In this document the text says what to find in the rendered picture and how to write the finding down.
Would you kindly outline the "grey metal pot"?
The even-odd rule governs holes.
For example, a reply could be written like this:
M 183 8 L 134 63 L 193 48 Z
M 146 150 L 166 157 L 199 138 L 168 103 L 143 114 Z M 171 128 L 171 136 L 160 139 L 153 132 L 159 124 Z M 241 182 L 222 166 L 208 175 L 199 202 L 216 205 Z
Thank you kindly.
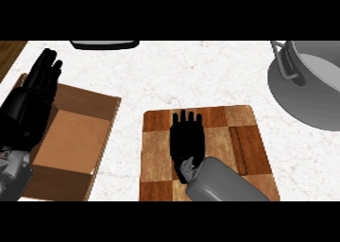
M 268 86 L 281 108 L 308 126 L 340 131 L 340 41 L 271 41 Z

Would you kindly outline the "checkered wooden cutting board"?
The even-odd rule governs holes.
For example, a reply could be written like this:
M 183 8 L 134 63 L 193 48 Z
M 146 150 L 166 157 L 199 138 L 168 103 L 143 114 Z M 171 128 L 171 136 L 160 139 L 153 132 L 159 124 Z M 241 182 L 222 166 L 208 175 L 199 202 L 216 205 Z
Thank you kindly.
M 222 160 L 249 183 L 280 201 L 275 178 L 250 105 L 187 109 L 202 114 L 208 156 Z M 171 159 L 172 115 L 180 110 L 147 111 L 143 124 L 140 201 L 186 201 Z

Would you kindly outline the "open brown cardboard box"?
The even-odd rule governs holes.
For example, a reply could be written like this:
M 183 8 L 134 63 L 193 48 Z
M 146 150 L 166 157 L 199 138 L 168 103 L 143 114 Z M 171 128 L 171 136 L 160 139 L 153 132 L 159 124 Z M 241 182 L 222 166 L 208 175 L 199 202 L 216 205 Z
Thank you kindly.
M 121 98 L 59 84 L 40 144 L 31 152 L 32 179 L 23 197 L 87 200 Z

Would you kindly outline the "dark wooden cabinet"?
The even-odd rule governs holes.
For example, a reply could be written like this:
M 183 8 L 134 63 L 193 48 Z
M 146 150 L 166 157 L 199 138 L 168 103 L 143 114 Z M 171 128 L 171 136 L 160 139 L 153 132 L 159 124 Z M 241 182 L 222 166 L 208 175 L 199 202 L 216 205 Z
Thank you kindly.
M 26 41 L 0 41 L 0 83 L 22 52 Z

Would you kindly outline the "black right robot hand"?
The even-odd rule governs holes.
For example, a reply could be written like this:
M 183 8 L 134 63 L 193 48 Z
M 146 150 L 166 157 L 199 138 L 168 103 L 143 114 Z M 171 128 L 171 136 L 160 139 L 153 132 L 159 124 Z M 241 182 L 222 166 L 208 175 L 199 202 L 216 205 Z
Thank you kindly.
M 180 167 L 186 160 L 193 159 L 194 167 L 199 167 L 205 158 L 205 132 L 202 126 L 202 114 L 181 111 L 172 114 L 169 127 L 169 155 L 174 161 L 174 170 L 183 184 L 187 183 Z

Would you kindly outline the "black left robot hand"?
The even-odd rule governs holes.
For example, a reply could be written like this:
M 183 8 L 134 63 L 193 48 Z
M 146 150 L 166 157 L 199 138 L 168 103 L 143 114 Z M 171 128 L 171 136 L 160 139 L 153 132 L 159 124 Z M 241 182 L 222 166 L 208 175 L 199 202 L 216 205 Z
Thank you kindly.
M 29 151 L 40 143 L 57 92 L 63 62 L 46 48 L 22 85 L 13 88 L 0 107 L 0 152 Z

